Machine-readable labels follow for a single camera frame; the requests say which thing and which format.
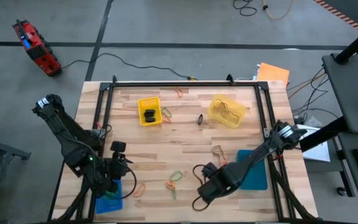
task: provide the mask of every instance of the red power tool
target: red power tool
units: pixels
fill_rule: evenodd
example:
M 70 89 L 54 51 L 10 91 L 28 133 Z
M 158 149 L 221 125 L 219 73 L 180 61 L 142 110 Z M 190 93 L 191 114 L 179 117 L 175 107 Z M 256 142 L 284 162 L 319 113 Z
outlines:
M 62 72 L 62 66 L 53 54 L 48 42 L 30 22 L 16 19 L 12 25 L 24 50 L 30 58 L 50 77 Z

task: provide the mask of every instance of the floor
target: floor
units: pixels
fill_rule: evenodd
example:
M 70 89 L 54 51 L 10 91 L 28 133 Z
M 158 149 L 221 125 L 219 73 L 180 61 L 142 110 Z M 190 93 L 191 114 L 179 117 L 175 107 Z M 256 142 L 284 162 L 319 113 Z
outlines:
M 279 15 L 288 4 L 269 1 L 269 9 Z M 251 77 L 255 66 L 265 62 L 291 71 L 289 87 L 312 78 L 323 55 L 338 52 L 358 37 L 358 30 L 312 0 L 295 0 L 280 21 L 270 20 L 261 5 L 261 0 L 253 1 L 250 6 L 257 13 L 242 17 L 231 1 L 221 0 L 0 1 L 0 142 L 32 152 L 28 161 L 12 160 L 1 184 L 0 220 L 32 223 L 48 215 L 62 157 L 48 127 L 31 112 L 39 98 L 58 94 L 75 116 L 84 80 L 111 80 L 112 75 L 118 80 L 180 79 L 167 71 L 128 67 L 109 56 L 99 58 L 94 68 L 75 63 L 49 78 L 14 44 L 11 25 L 16 19 L 27 19 L 53 42 L 62 65 L 110 52 L 139 66 L 170 67 L 200 80 L 222 80 L 227 74 Z M 108 19 L 104 33 L 99 31 L 103 19 Z M 313 107 L 339 116 L 330 84 L 323 88 L 329 93 Z M 290 98 L 291 107 L 302 106 L 310 92 L 306 87 Z M 307 113 L 323 124 L 335 119 L 323 111 Z M 310 182 L 321 218 L 358 222 L 358 198 L 334 191 L 341 185 L 339 174 L 310 174 Z

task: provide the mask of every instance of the yellow container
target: yellow container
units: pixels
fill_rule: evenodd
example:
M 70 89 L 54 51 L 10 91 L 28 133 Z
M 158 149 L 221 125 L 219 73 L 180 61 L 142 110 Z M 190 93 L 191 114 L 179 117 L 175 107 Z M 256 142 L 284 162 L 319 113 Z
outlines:
M 208 108 L 208 116 L 230 128 L 236 128 L 241 124 L 246 111 L 244 105 L 224 95 L 215 95 Z
M 137 104 L 139 106 L 139 119 L 140 119 L 141 125 L 151 126 L 151 125 L 156 125 L 156 124 L 162 123 L 160 99 L 157 96 L 138 100 Z M 154 114 L 155 121 L 154 122 L 148 123 L 145 121 L 144 112 L 146 110 L 155 110 L 155 114 Z

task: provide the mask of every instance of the blue cloth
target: blue cloth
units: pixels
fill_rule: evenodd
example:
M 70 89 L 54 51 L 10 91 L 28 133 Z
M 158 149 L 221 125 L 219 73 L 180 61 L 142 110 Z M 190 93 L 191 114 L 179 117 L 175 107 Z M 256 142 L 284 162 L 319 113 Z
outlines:
M 114 195 L 110 195 L 114 198 L 122 198 L 121 180 L 114 180 L 118 183 L 118 192 Z M 106 212 L 112 212 L 122 209 L 122 199 L 114 200 L 109 199 L 107 196 L 102 196 L 96 199 L 96 214 L 102 214 Z
M 252 150 L 239 150 L 237 153 L 237 161 L 246 157 Z M 267 190 L 267 177 L 265 160 L 258 162 L 248 172 L 246 178 L 241 183 L 241 190 Z

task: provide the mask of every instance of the wooden table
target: wooden table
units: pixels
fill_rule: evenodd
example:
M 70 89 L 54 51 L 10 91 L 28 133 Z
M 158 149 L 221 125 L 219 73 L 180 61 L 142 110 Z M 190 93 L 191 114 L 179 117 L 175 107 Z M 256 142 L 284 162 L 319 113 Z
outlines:
M 78 105 L 76 121 L 85 129 L 92 127 L 100 82 L 85 82 Z M 285 87 L 281 82 L 269 82 L 270 95 L 276 119 L 293 122 Z M 263 142 L 255 90 L 246 86 L 183 87 L 179 98 L 172 87 L 125 87 L 115 88 L 109 117 L 112 131 L 106 137 L 104 157 L 111 157 L 109 150 L 113 140 L 127 143 L 126 156 L 134 162 L 138 184 L 144 183 L 146 191 L 140 198 L 124 199 L 124 208 L 117 212 L 95 214 L 95 222 L 254 222 L 277 221 L 273 192 L 268 178 L 267 190 L 238 190 L 216 199 L 203 212 L 191 208 L 200 186 L 192 174 L 197 164 L 215 162 L 211 149 L 220 145 L 229 160 L 235 160 L 239 149 L 254 149 Z M 225 94 L 247 107 L 241 125 L 236 129 L 209 119 L 207 109 L 215 94 Z M 161 106 L 172 113 L 172 123 L 143 127 L 139 124 L 137 100 L 158 96 Z M 270 125 L 265 97 L 265 117 Z M 201 126 L 197 125 L 200 114 L 204 115 Z M 308 211 L 317 216 L 308 174 L 300 150 L 285 151 L 290 187 Z M 185 173 L 185 179 L 177 182 L 177 199 L 164 183 L 175 170 Z M 52 218 L 59 217 L 71 204 L 80 190 L 82 179 L 68 167 L 63 168 Z M 133 177 L 122 178 L 123 194 L 133 187 Z M 281 191 L 284 214 L 288 214 L 285 196 Z M 85 203 L 88 211 L 89 197 Z

